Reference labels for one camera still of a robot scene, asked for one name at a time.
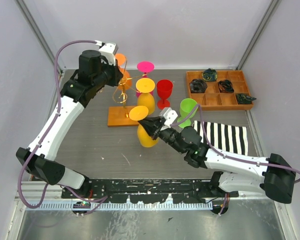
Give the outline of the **orange plastic wine glass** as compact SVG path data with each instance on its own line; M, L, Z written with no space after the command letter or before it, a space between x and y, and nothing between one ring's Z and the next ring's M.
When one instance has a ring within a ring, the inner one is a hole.
M123 75L122 79L120 80L120 87L122 87L122 86L131 87L132 86L132 79L131 79L130 73L126 69L126 66L127 66L126 56L122 53L116 53L115 54L115 59L117 60L119 70Z

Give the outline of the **yellow wine glass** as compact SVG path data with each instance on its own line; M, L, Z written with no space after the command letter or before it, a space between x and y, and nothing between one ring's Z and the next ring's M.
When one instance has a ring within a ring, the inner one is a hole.
M141 121L144 120L149 114L149 109L144 105L138 105L132 108L128 114L129 118L133 121ZM159 140L153 140L146 132L144 127L139 124L137 128L137 137L139 139L140 144L145 148L154 147Z
M137 98L138 106L148 108L148 114L151 115L155 111L155 99L151 92L155 89L155 82L147 77L143 77L136 82L136 89L140 93Z

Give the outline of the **magenta plastic wine glass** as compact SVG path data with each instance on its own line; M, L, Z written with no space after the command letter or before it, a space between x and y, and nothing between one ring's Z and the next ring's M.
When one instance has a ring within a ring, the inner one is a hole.
M150 61L141 61L137 64L137 69L142 73L142 76L135 84L136 96L152 94L155 89L155 82L148 77L148 74L155 69L154 64Z

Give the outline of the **gold wire wine glass rack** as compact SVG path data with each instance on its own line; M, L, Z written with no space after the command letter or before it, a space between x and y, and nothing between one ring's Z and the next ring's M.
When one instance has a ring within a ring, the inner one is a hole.
M132 79L141 78L142 75L131 77ZM138 122L133 121L129 118L129 112L134 106L127 106L128 94L127 90L132 89L127 86L119 86L116 87L112 99L115 103L121 106L110 106L108 108L108 117L107 117L107 126L108 127L132 127L137 126Z

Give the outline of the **green plastic wine glass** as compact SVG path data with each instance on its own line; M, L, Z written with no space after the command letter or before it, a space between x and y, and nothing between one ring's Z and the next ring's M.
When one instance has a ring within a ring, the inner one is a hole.
M193 108L197 105L198 103L192 99L192 98L185 98L180 102L180 117L177 119L177 122L182 122L188 115L189 113L193 110ZM179 125L180 128L185 128L188 126L191 126L191 118L195 115L196 110L192 113L192 115L185 120L183 123Z

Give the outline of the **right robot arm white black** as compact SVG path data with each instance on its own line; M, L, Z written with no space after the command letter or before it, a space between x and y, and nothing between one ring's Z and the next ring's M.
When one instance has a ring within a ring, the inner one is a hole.
M161 139L184 154L190 166L214 170L209 183L213 196L243 191L265 194L282 204L292 202L296 172L281 155L251 157L213 149L192 126L178 132L166 126L162 117L147 117L139 124L153 140Z

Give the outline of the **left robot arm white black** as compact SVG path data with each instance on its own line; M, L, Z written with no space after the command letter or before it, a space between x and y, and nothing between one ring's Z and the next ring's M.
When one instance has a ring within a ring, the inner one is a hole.
M42 143L33 141L27 148L16 152L25 170L50 185L72 188L78 198L90 193L89 179L55 161L59 147L76 118L87 107L91 99L104 86L118 86L123 74L120 72L115 54L109 50L85 50L78 58L79 67L60 91L60 107L56 107L37 136Z

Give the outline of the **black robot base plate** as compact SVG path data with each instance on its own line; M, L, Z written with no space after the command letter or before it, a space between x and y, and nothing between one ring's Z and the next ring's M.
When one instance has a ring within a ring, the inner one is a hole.
M208 203L222 200L224 193L210 188L206 179L92 179L90 189L82 197L101 199L107 196L107 203L154 204L164 203L172 198L173 204Z

